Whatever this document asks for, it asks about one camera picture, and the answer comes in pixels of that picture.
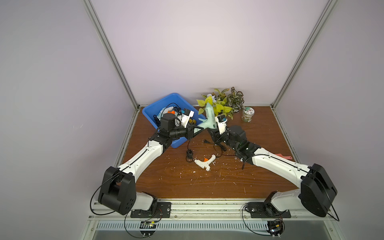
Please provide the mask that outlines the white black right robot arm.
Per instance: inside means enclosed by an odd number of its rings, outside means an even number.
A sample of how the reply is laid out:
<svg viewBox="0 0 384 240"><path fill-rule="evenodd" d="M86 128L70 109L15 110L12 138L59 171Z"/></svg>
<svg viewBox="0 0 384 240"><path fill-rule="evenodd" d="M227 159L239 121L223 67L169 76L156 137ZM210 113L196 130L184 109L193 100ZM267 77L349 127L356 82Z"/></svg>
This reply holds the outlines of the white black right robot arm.
<svg viewBox="0 0 384 240"><path fill-rule="evenodd" d="M248 141L240 126L231 126L223 133L213 129L208 132L215 144L224 143L244 163L266 169L297 187L292 191L271 193L265 200L269 211L281 214L287 210L305 209L315 216L326 217L333 210L338 191L324 167L299 164L275 155Z"/></svg>

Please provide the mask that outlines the long mint glue gun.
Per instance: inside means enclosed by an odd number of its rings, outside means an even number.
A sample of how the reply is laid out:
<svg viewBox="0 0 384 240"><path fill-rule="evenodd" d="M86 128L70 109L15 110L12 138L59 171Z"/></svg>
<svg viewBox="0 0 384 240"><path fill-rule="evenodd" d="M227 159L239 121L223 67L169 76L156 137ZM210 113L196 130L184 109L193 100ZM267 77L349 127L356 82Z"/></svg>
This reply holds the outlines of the long mint glue gun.
<svg viewBox="0 0 384 240"><path fill-rule="evenodd" d="M213 106L210 103L206 104L205 113L206 113L206 119L200 119L199 118L199 121L201 121L198 124L199 130L201 130L201 129L213 129L213 130L217 129L218 127L217 127L217 122L215 119L216 116L214 113Z"/></svg>

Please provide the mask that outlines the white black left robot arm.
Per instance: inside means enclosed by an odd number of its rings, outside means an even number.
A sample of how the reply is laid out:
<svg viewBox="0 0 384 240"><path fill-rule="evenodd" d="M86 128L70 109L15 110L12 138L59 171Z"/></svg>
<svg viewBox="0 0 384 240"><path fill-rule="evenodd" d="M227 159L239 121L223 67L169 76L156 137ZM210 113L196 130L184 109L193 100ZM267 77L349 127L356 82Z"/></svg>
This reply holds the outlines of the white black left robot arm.
<svg viewBox="0 0 384 240"><path fill-rule="evenodd" d="M136 155L119 167L109 167L105 171L98 196L99 204L121 215L133 210L152 216L156 214L157 198L136 190L140 175L174 140L182 137L190 140L208 128L204 123L176 126L176 117L172 114L165 114L160 122L156 132Z"/></svg>

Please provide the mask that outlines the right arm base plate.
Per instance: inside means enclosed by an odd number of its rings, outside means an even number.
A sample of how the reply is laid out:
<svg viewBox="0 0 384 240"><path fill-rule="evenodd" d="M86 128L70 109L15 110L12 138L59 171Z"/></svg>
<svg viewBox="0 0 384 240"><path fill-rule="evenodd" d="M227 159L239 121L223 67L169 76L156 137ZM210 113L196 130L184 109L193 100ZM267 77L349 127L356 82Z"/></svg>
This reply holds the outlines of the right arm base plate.
<svg viewBox="0 0 384 240"><path fill-rule="evenodd" d="M290 211L278 211L272 205L265 204L262 202L249 202L246 206L246 212L251 214L251 218L260 219L280 219L280 218L291 218Z"/></svg>

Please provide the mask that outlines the white orange glue gun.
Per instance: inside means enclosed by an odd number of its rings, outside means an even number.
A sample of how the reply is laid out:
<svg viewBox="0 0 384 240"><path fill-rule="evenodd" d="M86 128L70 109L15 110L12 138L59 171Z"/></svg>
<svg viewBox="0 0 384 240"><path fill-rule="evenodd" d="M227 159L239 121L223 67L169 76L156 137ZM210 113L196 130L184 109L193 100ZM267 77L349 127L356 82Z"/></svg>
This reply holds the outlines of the white orange glue gun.
<svg viewBox="0 0 384 240"><path fill-rule="evenodd" d="M194 160L194 163L196 165L198 165L200 168L206 170L206 171L210 171L211 170L211 167L210 167L210 164L216 159L216 156L215 155L212 155L209 159L206 159L204 161L200 161L200 160Z"/></svg>

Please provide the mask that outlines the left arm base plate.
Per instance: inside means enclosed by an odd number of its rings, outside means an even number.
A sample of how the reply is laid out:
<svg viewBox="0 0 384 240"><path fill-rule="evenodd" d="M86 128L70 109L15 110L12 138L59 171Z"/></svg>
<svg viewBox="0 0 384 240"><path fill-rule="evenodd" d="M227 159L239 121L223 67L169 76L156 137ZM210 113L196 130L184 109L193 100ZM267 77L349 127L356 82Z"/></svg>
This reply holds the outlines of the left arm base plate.
<svg viewBox="0 0 384 240"><path fill-rule="evenodd" d="M130 213L131 218L170 218L172 209L171 202L156 202L149 210L132 210Z"/></svg>

